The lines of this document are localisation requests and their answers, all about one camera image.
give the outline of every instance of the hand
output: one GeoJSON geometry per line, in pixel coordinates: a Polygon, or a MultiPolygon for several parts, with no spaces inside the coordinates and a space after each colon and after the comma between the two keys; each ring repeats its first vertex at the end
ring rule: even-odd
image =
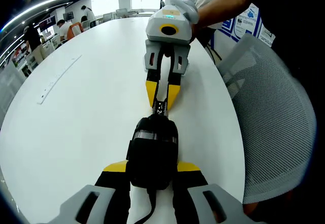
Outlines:
{"type": "MultiPolygon", "coordinates": [[[[189,43],[192,43],[192,41],[196,38],[198,33],[198,27],[195,24],[192,24],[192,38],[190,39],[189,43]]],[[[165,57],[170,57],[171,52],[166,51],[165,52],[165,57]]]]}

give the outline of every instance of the chair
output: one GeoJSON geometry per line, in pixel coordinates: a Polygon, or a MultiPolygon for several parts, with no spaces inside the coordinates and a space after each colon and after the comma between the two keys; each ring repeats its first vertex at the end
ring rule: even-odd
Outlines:
{"type": "Polygon", "coordinates": [[[106,14],[103,15],[103,22],[110,21],[110,20],[112,20],[112,18],[113,18],[112,13],[106,13],[106,14]]]}
{"type": "Polygon", "coordinates": [[[120,18],[129,17],[129,14],[127,12],[127,8],[117,9],[116,10],[116,16],[120,18]]]}
{"type": "Polygon", "coordinates": [[[292,190],[304,177],[316,137],[316,118],[304,88],[271,48],[249,34],[218,69],[243,138],[243,203],[292,190]]]}
{"type": "Polygon", "coordinates": [[[82,26],[84,31],[90,29],[90,20],[86,20],[86,21],[81,22],[81,26],[82,26]]]}
{"type": "Polygon", "coordinates": [[[73,37],[81,34],[83,32],[83,28],[80,22],[76,22],[75,24],[70,25],[67,34],[67,40],[72,39],[73,37]]]}
{"type": "Polygon", "coordinates": [[[11,101],[25,79],[19,74],[12,61],[8,63],[3,71],[0,71],[0,128],[11,101]]]}

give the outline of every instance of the white oval table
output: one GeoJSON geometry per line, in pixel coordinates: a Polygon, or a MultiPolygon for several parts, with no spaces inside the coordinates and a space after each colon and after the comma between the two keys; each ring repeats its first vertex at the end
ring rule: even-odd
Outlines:
{"type": "MultiPolygon", "coordinates": [[[[148,18],[106,22],[54,51],[18,91],[0,133],[0,166],[20,211],[31,223],[48,222],[60,205],[102,169],[122,161],[135,127],[151,114],[145,88],[145,27],[148,18]],[[64,66],[79,58],[57,81],[42,104],[41,94],[64,66]]],[[[179,133],[179,159],[200,167],[242,201],[245,162],[231,98],[211,58],[192,42],[189,67],[169,112],[179,133]]],[[[167,88],[164,57],[158,97],[167,88]]],[[[131,187],[128,223],[147,215],[145,189],[131,187]]],[[[176,223],[169,187],[157,194],[146,223],[176,223]]]]}

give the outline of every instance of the black strap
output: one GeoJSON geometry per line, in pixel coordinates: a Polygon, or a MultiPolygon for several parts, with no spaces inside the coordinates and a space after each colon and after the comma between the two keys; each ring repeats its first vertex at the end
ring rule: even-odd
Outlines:
{"type": "Polygon", "coordinates": [[[143,224],[145,223],[153,214],[155,208],[156,208],[156,190],[147,189],[147,193],[149,195],[149,200],[151,204],[151,211],[148,215],[143,217],[142,219],[138,220],[135,224],[143,224]]]}

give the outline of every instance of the gray gripper housing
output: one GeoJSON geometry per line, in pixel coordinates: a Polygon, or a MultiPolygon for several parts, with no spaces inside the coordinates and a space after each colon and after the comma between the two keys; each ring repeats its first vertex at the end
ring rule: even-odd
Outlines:
{"type": "Polygon", "coordinates": [[[221,213],[223,213],[225,221],[223,221],[222,224],[256,223],[244,214],[242,204],[217,184],[190,187],[188,192],[194,202],[200,224],[218,223],[210,204],[214,205],[216,208],[221,210],[221,213]]]}
{"type": "Polygon", "coordinates": [[[91,209],[87,224],[103,224],[114,192],[113,188],[86,185],[61,205],[60,214],[48,224],[79,224],[76,217],[90,194],[95,194],[97,199],[91,209]]]}
{"type": "MultiPolygon", "coordinates": [[[[173,67],[173,73],[178,73],[178,74],[185,74],[187,66],[188,66],[188,53],[190,46],[187,45],[181,45],[181,44],[172,44],[174,47],[174,67],[173,67]],[[178,61],[181,59],[181,67],[178,68],[178,61]]],[[[160,52],[162,46],[162,42],[157,42],[157,41],[150,41],[146,40],[146,54],[144,55],[144,61],[145,61],[145,67],[146,69],[153,69],[157,70],[158,66],[158,55],[160,52]],[[150,65],[150,58],[151,55],[153,54],[153,63],[150,65]]]]}

